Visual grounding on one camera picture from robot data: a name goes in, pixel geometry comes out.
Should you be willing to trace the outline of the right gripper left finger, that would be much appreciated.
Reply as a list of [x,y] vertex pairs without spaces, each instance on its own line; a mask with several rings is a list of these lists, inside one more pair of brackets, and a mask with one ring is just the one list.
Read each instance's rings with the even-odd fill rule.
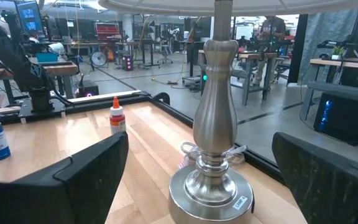
[[0,182],[0,223],[104,223],[128,152],[128,135],[119,132],[13,182]]

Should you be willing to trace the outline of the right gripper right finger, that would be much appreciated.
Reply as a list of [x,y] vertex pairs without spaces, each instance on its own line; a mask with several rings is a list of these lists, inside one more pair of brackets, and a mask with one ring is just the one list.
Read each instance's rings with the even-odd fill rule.
[[358,162],[281,132],[272,151],[307,223],[358,223]]

